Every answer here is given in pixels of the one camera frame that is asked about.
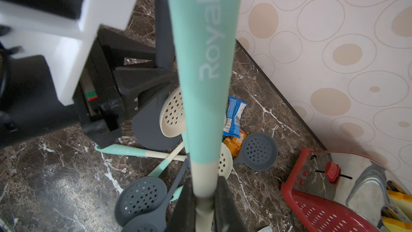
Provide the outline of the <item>cream skimmer near packets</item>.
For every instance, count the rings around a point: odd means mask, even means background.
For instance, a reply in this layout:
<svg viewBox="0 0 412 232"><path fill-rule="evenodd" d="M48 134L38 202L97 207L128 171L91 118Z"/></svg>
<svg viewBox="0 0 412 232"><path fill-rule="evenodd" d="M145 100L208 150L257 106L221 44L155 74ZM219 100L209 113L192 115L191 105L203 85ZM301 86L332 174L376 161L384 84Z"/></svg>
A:
<svg viewBox="0 0 412 232"><path fill-rule="evenodd" d="M230 176L232 172L232 168L233 168L233 158L230 153L230 150L224 143L221 143L221 153L220 153L220 162L218 166L218 175L225 177L225 179L228 179L228 177ZM179 199L182 189L183 189L183 186L180 186L175 190L170 202L173 202Z"/></svg>

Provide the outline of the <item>red silver toaster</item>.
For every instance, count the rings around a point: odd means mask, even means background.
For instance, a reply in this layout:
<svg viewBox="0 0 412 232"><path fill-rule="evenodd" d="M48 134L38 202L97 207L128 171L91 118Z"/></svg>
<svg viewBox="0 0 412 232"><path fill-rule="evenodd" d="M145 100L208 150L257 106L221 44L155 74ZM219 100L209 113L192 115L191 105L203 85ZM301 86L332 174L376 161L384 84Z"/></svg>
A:
<svg viewBox="0 0 412 232"><path fill-rule="evenodd" d="M282 195L309 232L385 232L383 218L410 224L389 191L411 194L386 167L356 153L315 151L301 154Z"/></svg>

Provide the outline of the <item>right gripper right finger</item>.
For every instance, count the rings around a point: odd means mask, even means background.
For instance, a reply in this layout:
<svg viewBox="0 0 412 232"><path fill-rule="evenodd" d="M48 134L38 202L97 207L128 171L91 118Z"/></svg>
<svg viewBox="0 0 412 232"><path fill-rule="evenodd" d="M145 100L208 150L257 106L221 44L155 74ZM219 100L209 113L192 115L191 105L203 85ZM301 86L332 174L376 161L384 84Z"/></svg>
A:
<svg viewBox="0 0 412 232"><path fill-rule="evenodd" d="M223 176L217 180L214 194L215 231L247 232L247 228L236 207L233 194Z"/></svg>

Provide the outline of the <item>grey skimmer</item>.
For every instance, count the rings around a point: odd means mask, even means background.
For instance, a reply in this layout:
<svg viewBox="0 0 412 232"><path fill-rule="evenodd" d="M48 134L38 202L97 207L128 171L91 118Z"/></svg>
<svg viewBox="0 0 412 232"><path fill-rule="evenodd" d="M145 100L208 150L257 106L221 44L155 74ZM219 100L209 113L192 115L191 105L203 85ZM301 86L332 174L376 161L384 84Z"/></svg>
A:
<svg viewBox="0 0 412 232"><path fill-rule="evenodd" d="M255 171L271 168L278 156L275 141L266 133L253 133L246 137L233 165L242 163Z"/></svg>
<svg viewBox="0 0 412 232"><path fill-rule="evenodd" d="M142 177L129 184L120 194L114 217L124 227L138 215L154 211L167 195L166 184L158 177Z"/></svg>
<svg viewBox="0 0 412 232"><path fill-rule="evenodd" d="M175 190L184 177L190 161L186 159L177 174L172 186L167 190L163 202L152 212L141 214L129 221L123 228L123 232L163 232L166 229L166 211Z"/></svg>

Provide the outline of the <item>blue snack packet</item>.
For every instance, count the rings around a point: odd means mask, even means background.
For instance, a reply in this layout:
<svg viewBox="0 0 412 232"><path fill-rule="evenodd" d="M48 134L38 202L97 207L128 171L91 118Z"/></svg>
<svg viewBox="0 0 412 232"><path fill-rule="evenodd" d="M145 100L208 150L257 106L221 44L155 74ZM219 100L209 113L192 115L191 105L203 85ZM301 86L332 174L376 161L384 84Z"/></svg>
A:
<svg viewBox="0 0 412 232"><path fill-rule="evenodd" d="M240 138L240 119L247 105L247 103L236 97L229 97L229 107L227 108L226 122L223 128L224 136Z"/></svg>

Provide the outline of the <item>grey skimmer lower left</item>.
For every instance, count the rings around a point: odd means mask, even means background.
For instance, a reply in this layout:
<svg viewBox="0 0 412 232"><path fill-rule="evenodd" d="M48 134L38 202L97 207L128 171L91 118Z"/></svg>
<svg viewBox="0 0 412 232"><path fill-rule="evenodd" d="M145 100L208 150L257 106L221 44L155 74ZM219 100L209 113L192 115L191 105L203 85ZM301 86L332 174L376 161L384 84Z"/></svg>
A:
<svg viewBox="0 0 412 232"><path fill-rule="evenodd" d="M124 227L138 215L154 211L167 195L166 184L158 177L142 177L129 184L120 194L114 217Z"/></svg>

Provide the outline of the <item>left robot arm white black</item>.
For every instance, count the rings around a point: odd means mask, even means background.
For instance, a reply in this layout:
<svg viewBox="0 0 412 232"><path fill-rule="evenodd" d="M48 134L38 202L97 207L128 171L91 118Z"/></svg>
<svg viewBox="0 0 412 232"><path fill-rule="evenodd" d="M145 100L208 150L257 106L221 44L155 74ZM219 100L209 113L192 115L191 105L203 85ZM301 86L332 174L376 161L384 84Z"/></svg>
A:
<svg viewBox="0 0 412 232"><path fill-rule="evenodd" d="M162 97L178 81L170 28L156 28L155 47L100 30L80 70L73 102L66 106L58 100L45 58L14 59L16 52L1 48L2 147L80 124L85 135L106 148L122 136L126 120L132 121L140 144L163 140Z"/></svg>

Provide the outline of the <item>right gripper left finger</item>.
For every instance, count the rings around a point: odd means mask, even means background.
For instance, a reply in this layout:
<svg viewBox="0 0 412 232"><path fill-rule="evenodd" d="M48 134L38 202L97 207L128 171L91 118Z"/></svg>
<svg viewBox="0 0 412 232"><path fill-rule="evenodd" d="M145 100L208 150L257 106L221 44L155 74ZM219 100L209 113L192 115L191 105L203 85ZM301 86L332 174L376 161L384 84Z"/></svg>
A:
<svg viewBox="0 0 412 232"><path fill-rule="evenodd" d="M166 232L195 232L196 197L191 178L186 179Z"/></svg>

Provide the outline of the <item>cream skimmer mint handle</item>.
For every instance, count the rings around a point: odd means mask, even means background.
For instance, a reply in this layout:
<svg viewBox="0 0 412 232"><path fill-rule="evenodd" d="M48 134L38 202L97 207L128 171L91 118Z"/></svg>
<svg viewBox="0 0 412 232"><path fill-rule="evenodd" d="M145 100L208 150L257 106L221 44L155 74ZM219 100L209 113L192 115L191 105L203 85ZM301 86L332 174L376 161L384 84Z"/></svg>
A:
<svg viewBox="0 0 412 232"><path fill-rule="evenodd" d="M177 87L166 99L159 117L160 129L166 137L176 137L186 130L182 92Z"/></svg>
<svg viewBox="0 0 412 232"><path fill-rule="evenodd" d="M186 118L195 230L211 230L241 0L168 0Z"/></svg>

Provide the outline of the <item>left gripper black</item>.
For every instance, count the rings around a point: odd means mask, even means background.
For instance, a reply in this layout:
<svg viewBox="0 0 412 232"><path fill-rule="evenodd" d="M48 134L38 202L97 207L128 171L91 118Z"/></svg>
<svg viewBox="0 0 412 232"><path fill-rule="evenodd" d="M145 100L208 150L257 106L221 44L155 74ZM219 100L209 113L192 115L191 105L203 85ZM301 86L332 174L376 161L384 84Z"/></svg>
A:
<svg viewBox="0 0 412 232"><path fill-rule="evenodd" d="M147 62L123 67L125 58ZM123 116L131 119L178 82L177 72L154 67L154 47L108 29L98 31L73 100L84 134L100 148L117 143Z"/></svg>

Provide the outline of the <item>grey utensil rack stand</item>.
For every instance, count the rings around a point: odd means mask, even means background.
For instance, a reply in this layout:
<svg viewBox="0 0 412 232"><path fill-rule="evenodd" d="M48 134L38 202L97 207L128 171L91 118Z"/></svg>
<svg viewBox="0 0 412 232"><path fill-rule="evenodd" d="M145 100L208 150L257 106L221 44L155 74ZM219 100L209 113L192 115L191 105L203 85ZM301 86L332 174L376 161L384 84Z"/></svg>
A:
<svg viewBox="0 0 412 232"><path fill-rule="evenodd" d="M176 54L168 0L154 1L156 67L151 69L151 74L154 74L156 85L150 89L150 102L133 118L132 127L142 146L162 151L174 147L180 141L179 135L172 138L163 135L159 123L163 104L169 96L171 86L178 82L178 75L173 70Z"/></svg>

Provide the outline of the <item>cream skimmer upper left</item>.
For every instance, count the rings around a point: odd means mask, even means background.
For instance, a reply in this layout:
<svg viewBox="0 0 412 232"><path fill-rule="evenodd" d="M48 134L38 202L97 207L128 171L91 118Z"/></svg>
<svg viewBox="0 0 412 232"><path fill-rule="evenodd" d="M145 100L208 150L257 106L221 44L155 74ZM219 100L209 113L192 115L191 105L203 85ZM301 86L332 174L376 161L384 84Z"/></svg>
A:
<svg viewBox="0 0 412 232"><path fill-rule="evenodd" d="M153 150L145 150L140 148L134 148L129 146L123 146L114 144L105 148L100 148L98 145L95 145L95 150L112 155L124 155L124 156L137 156L137 157L153 157L158 159L165 159L169 156L169 153L163 153Z"/></svg>

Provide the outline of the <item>orange snack packet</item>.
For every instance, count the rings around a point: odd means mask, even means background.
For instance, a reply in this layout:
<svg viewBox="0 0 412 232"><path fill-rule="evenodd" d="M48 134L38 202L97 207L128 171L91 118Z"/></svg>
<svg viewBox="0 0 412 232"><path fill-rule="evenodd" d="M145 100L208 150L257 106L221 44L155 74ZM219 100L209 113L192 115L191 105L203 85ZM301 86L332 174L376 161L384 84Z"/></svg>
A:
<svg viewBox="0 0 412 232"><path fill-rule="evenodd" d="M223 143L228 147L232 156L237 157L240 153L243 141L248 137L249 133L240 130L240 137L228 136Z"/></svg>

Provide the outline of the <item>grey skimmer centre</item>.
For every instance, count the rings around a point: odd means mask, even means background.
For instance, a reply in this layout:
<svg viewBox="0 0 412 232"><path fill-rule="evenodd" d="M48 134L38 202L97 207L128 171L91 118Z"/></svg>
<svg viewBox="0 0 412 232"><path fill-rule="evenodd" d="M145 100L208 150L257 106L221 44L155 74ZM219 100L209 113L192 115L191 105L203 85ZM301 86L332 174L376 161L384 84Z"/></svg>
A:
<svg viewBox="0 0 412 232"><path fill-rule="evenodd" d="M163 202L152 212L141 214L129 221L123 228L123 232L163 232L166 229L166 211L175 190L184 177L190 161L186 159L177 174L172 186L167 190Z"/></svg>

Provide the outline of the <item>grey skimmer far right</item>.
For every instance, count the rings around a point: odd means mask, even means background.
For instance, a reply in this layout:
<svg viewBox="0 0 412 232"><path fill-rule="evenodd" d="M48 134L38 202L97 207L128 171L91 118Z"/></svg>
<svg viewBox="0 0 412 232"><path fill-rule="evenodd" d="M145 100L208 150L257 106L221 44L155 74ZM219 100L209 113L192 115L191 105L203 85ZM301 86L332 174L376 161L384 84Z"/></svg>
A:
<svg viewBox="0 0 412 232"><path fill-rule="evenodd" d="M253 133L246 137L233 165L242 163L255 171L271 168L278 156L275 141L266 133Z"/></svg>

